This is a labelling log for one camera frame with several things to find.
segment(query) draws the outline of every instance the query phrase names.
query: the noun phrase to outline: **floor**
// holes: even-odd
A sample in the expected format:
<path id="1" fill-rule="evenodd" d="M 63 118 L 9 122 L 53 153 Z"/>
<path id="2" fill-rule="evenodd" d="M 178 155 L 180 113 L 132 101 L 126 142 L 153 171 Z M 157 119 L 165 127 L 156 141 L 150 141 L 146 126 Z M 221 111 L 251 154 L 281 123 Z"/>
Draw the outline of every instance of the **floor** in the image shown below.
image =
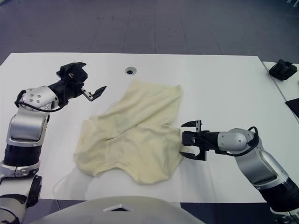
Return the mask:
<path id="1" fill-rule="evenodd" d="M 299 8 L 285 0 L 6 0 L 0 64 L 13 52 L 255 55 L 299 63 Z M 24 223 L 75 203 L 41 199 Z M 181 206 L 207 224 L 274 223 L 265 203 Z"/>

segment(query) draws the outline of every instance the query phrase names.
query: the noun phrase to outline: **silver robot arm segment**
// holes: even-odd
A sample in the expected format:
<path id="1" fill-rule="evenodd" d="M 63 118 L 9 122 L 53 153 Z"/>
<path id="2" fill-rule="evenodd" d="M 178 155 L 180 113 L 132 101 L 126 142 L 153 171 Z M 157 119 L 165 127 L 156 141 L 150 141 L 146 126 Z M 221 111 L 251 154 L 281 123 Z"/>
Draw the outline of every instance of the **silver robot arm segment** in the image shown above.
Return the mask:
<path id="1" fill-rule="evenodd" d="M 198 146 L 198 155 L 183 153 L 189 159 L 206 160 L 206 151 L 233 156 L 250 183 L 261 193 L 280 223 L 299 223 L 299 188 L 287 172 L 266 152 L 255 127 L 240 128 L 228 132 L 201 130 L 201 121 L 191 121 L 183 127 L 196 127 L 196 132 L 183 132 L 182 143 Z"/>

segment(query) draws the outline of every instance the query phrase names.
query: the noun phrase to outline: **black cable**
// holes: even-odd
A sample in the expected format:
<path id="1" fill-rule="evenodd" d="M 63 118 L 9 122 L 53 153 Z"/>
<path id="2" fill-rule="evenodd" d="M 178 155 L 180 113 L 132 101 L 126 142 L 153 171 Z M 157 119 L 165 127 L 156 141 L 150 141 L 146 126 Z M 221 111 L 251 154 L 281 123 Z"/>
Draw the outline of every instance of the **black cable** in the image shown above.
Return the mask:
<path id="1" fill-rule="evenodd" d="M 66 103 L 66 86 L 67 86 L 68 82 L 69 82 L 69 81 L 65 82 L 65 85 L 64 85 L 64 91 L 63 91 L 63 93 L 64 93 L 64 101 L 63 101 L 63 104 L 62 104 L 61 107 L 59 107 L 59 108 L 57 108 L 57 109 L 55 109 L 55 110 L 43 110 L 43 109 L 40 109 L 40 108 L 38 108 L 38 107 L 32 106 L 32 105 L 30 105 L 30 104 L 27 104 L 27 103 L 24 103 L 24 102 L 21 102 L 21 101 L 15 101 L 15 104 L 16 104 L 16 105 L 17 105 L 17 104 L 25 105 L 25 106 L 27 106 L 27 107 L 30 107 L 30 108 L 32 108 L 32 109 L 34 109 L 34 110 L 41 111 L 41 112 L 48 112 L 48 113 L 51 113 L 51 112 L 60 111 L 60 110 L 65 106 L 65 103 Z"/>

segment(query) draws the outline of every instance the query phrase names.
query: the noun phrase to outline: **table surface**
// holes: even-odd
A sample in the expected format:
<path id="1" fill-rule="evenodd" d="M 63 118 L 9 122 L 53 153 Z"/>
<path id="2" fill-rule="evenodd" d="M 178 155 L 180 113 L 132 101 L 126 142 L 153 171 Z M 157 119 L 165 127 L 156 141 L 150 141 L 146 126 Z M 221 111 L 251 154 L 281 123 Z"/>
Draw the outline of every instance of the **table surface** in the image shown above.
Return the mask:
<path id="1" fill-rule="evenodd" d="M 267 70 L 269 71 L 276 63 L 275 62 L 263 62 Z M 277 78 L 271 77 L 279 88 L 281 94 L 285 98 L 285 101 L 299 98 L 299 72 L 289 77 L 287 80 L 281 81 Z"/>
<path id="2" fill-rule="evenodd" d="M 9 121 L 17 109 L 13 102 L 20 90 L 58 81 L 61 65 L 85 62 L 89 78 L 85 88 L 107 85 L 92 103 L 81 96 L 52 113 L 40 156 L 43 176 L 41 198 L 90 200 L 105 196 L 152 196 L 170 202 L 263 202 L 240 172 L 234 158 L 207 153 L 207 161 L 183 159 L 172 177 L 152 185 L 139 185 L 124 171 L 114 169 L 92 178 L 81 173 L 73 160 L 82 120 L 107 111 L 133 79 L 178 85 L 183 98 L 174 126 L 201 119 L 203 128 L 228 131 L 255 125 L 264 148 L 297 175 L 299 125 L 284 98 L 255 56 L 140 55 L 100 53 L 11 54 L 0 66 L 1 154 L 4 154 Z M 127 67 L 136 67 L 133 76 Z"/>

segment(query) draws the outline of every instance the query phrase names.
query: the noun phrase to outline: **cream towel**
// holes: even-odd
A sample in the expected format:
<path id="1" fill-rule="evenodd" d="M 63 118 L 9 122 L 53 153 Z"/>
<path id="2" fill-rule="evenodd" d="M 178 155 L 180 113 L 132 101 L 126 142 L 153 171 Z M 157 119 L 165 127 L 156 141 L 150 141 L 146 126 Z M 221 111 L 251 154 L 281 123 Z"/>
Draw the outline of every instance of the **cream towel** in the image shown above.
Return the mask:
<path id="1" fill-rule="evenodd" d="M 181 86 L 134 80 L 108 112 L 83 121 L 75 162 L 96 176 L 120 168 L 142 184 L 166 180 L 182 160 L 175 119 Z"/>

